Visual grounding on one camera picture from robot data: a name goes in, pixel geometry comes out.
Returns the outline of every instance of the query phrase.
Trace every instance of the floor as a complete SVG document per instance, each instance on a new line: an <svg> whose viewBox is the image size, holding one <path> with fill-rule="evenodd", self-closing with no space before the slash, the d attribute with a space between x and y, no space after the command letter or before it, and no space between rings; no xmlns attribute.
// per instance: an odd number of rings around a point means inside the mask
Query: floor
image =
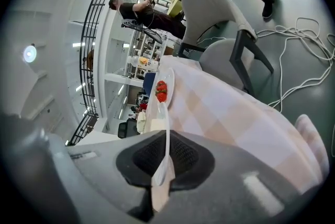
<svg viewBox="0 0 335 224"><path fill-rule="evenodd" d="M278 0L272 19L264 21L262 18L263 3L261 0L233 0L243 12L250 25L257 31L274 29L276 25L294 27L297 17L310 17L316 19L321 25L320 37L326 46L332 46L327 42L326 35L335 33L335 24L323 0ZM301 28L312 28L317 31L316 24L306 22L299 23ZM226 37L235 38L236 26L234 23L223 23L219 29L211 28L203 38ZM201 46L206 47L215 40L204 41ZM256 98L265 104L279 98L280 66L279 57L284 48L285 38L280 35L272 35L260 38L257 45L268 57L274 67L271 76L267 68L255 60L251 66L250 78L254 86ZM197 60L198 52L192 52L191 58ZM283 63L283 93L312 77L320 77L328 67L313 57L298 40L288 43L286 52L282 57ZM308 87L299 90L283 101L282 114L295 123L301 114L309 116L319 131L326 146L328 156L331 156L331 138L335 124L335 68L333 68L324 82L319 86Z"/></svg>

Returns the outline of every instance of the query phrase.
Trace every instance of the red strawberry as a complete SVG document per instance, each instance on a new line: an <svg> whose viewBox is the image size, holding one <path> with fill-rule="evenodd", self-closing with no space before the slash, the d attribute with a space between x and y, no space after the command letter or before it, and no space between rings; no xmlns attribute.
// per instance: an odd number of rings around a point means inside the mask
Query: red strawberry
<svg viewBox="0 0 335 224"><path fill-rule="evenodd" d="M159 82L157 83L157 86L160 86L160 85L163 85L163 84L166 84L166 82L165 82L165 81L159 81Z"/></svg>
<svg viewBox="0 0 335 224"><path fill-rule="evenodd" d="M164 92L164 93L166 93L167 92L167 87L166 87L166 84L162 84L162 85L160 85L160 86L157 86L156 87L156 90L158 91L158 92Z"/></svg>
<svg viewBox="0 0 335 224"><path fill-rule="evenodd" d="M166 93L156 93L156 97L158 99L159 102L164 102L166 101Z"/></svg>

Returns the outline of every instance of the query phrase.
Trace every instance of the white shelf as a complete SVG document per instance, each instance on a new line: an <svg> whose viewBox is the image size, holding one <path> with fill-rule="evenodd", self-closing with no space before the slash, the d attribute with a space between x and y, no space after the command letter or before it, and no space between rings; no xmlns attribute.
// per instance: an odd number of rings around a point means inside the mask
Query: white shelf
<svg viewBox="0 0 335 224"><path fill-rule="evenodd" d="M140 54L139 54L139 57L142 55L143 47L144 47L144 44L145 44L145 42L146 42L146 37L147 37L147 35L146 35L146 34L144 34L144 36L143 36L143 40L142 40L141 49L140 49ZM137 67L136 67L136 70L135 70L134 79L136 79L136 78L137 78L137 77L136 77L136 75L137 75L137 72L138 72L138 65L137 65Z"/></svg>

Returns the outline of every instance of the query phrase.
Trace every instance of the ceiling light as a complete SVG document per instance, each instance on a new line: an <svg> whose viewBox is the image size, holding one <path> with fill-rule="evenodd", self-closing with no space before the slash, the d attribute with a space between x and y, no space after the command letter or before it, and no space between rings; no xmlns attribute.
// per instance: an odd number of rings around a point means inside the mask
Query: ceiling light
<svg viewBox="0 0 335 224"><path fill-rule="evenodd" d="M124 112L124 109L121 110L120 115L119 115L119 119L121 118L123 112Z"/></svg>
<svg viewBox="0 0 335 224"><path fill-rule="evenodd" d="M118 96L121 94L123 88L124 88L124 84L121 86L119 92L117 93Z"/></svg>
<svg viewBox="0 0 335 224"><path fill-rule="evenodd" d="M80 42L76 42L72 44L72 47L79 47L80 46Z"/></svg>
<svg viewBox="0 0 335 224"><path fill-rule="evenodd" d="M83 83L83 85L80 85L80 86L78 86L76 89L75 89L75 91L77 92L78 90L80 90L82 87L84 87L85 86L85 83Z"/></svg>
<svg viewBox="0 0 335 224"><path fill-rule="evenodd" d="M35 60L37 51L35 46L27 46L23 52L23 58L26 62L31 63Z"/></svg>

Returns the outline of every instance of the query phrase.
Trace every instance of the checkered tablecloth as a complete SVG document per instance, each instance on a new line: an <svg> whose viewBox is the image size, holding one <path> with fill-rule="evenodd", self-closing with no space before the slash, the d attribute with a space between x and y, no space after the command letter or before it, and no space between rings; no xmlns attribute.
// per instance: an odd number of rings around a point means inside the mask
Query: checkered tablecloth
<svg viewBox="0 0 335 224"><path fill-rule="evenodd" d="M163 56L160 62L159 73L172 68L175 74L169 105L172 130L241 147L282 174L301 193L323 181L320 158L325 161L325 157L317 158L297 129L275 109L203 72L197 61ZM158 117L154 91L155 87L148 102L145 132Z"/></svg>

